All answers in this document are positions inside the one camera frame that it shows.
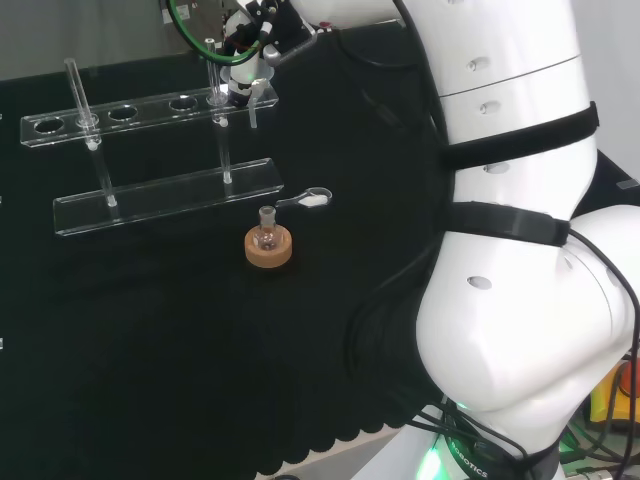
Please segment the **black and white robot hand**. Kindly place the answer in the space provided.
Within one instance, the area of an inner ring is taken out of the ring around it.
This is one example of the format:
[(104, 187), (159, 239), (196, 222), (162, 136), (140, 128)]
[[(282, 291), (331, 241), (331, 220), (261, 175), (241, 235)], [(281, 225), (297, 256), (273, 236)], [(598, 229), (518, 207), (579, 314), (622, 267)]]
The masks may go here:
[(235, 59), (250, 56), (229, 68), (228, 99), (245, 107), (255, 94), (259, 67), (276, 67), (293, 58), (316, 40), (315, 30), (297, 1), (240, 1), (225, 21), (223, 53)]

